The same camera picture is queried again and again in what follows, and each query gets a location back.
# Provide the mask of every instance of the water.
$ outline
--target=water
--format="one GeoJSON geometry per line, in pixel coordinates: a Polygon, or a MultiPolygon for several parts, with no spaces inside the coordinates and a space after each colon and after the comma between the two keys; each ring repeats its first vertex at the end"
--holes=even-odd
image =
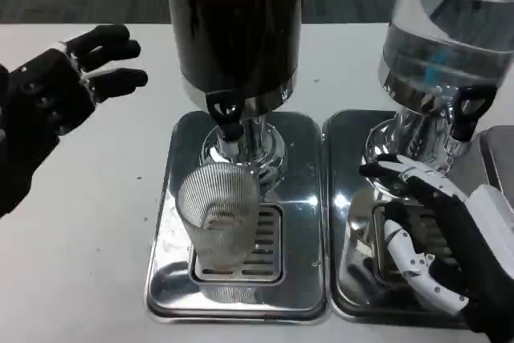
{"type": "Polygon", "coordinates": [[[499,87],[514,53],[514,0],[397,0],[384,59],[427,92],[499,87]]]}

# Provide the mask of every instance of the robot finger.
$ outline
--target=robot finger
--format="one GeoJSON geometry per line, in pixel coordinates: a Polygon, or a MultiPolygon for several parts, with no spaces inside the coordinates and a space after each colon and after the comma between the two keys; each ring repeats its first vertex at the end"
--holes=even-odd
{"type": "Polygon", "coordinates": [[[112,60],[137,58],[141,53],[141,46],[135,40],[122,44],[102,46],[79,57],[79,64],[85,71],[96,70],[112,60]]]}
{"type": "Polygon", "coordinates": [[[129,40],[130,32],[126,26],[112,24],[97,26],[88,33],[77,36],[65,44],[69,52],[80,58],[97,47],[121,45],[129,40]]]}
{"type": "Polygon", "coordinates": [[[95,101],[100,103],[107,98],[130,94],[148,82],[145,71],[131,68],[96,73],[88,79],[94,90],[95,101]]]}

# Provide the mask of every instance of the drip tray grate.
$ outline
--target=drip tray grate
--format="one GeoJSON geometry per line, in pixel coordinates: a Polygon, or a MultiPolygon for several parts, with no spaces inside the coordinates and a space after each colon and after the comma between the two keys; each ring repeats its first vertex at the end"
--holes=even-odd
{"type": "Polygon", "coordinates": [[[203,267],[196,253],[190,267],[193,277],[202,282],[271,284],[282,276],[282,223],[275,206],[262,206],[255,235],[255,248],[245,262],[229,269],[203,267]]]}

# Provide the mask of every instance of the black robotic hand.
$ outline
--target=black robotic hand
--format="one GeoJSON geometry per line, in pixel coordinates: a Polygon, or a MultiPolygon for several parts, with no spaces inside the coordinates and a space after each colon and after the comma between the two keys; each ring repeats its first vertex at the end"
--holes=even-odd
{"type": "Polygon", "coordinates": [[[32,174],[60,136],[85,122],[96,104],[148,81],[142,70],[90,71],[140,53],[127,27],[98,26],[11,73],[0,65],[0,216],[28,193],[32,174]]]}

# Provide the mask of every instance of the white robotic hand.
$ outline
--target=white robotic hand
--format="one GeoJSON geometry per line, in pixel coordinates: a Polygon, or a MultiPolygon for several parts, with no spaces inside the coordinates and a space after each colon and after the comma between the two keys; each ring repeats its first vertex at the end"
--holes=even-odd
{"type": "Polygon", "coordinates": [[[433,210],[459,263],[464,285],[457,293],[431,273],[437,256],[430,261],[430,255],[416,250],[401,217],[389,213],[387,247],[410,286],[436,308],[462,315],[470,329],[486,333],[491,341],[510,341],[514,337],[514,213],[504,195],[482,185],[468,197],[436,170],[394,154],[383,154],[360,171],[367,178],[400,184],[406,195],[433,210]]]}
{"type": "Polygon", "coordinates": [[[412,238],[403,227],[393,220],[386,220],[384,236],[387,250],[407,283],[432,308],[457,316],[469,299],[451,291],[437,282],[430,274],[434,255],[416,253],[412,238]]]}

